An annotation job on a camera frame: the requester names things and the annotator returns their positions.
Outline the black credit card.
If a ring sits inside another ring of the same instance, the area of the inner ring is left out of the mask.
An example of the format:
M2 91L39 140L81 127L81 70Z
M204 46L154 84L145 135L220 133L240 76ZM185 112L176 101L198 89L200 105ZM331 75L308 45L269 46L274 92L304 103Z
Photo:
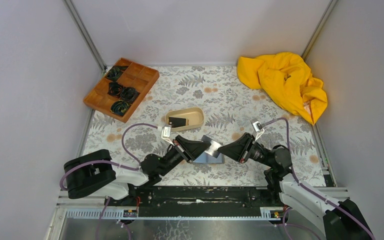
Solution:
M168 124L172 128L181 128L181 127L188 126L189 125L189 120L187 118L170 116L168 118Z
M211 156L214 159L221 159L221 160L224 159L223 155L218 151L218 149L223 146L221 143L216 142L215 140L213 140L207 135L203 135L201 140L203 142L210 143L210 146L204 151L204 153L206 153L208 156Z

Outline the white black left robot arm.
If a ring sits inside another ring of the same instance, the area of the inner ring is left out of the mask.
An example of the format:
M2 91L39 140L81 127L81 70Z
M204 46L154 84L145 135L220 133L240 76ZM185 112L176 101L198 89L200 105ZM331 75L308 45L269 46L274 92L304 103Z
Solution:
M176 136L164 156L148 154L138 167L117 163L107 149L97 150L66 162L59 186L69 199L80 199L95 192L121 200L132 187L153 186L159 183L182 161L193 162L209 147L209 141L188 140Z

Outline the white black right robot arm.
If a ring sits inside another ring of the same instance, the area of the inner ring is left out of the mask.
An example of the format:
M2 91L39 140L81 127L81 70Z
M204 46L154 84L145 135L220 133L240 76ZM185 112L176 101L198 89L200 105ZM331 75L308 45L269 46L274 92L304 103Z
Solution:
M241 164L253 160L268 166L264 175L272 196L310 221L327 240L375 239L356 203L338 200L298 180L286 146L267 149L245 133L235 142L219 147L218 152Z

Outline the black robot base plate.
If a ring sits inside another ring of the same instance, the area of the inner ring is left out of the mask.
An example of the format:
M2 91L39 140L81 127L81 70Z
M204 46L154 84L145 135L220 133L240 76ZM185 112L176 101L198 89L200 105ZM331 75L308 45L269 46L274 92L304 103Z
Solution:
M111 207L138 209L139 217L261 217L261 210L282 212L285 204L266 187L133 187L127 197L110 199Z

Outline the grey card holder wallet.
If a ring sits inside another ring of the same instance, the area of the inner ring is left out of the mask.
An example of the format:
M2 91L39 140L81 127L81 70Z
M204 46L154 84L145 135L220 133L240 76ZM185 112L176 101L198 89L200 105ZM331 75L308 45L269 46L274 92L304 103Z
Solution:
M223 164L225 162L224 156L221 153L213 153L209 154L207 152L203 152L200 156L198 156L193 163L194 164Z

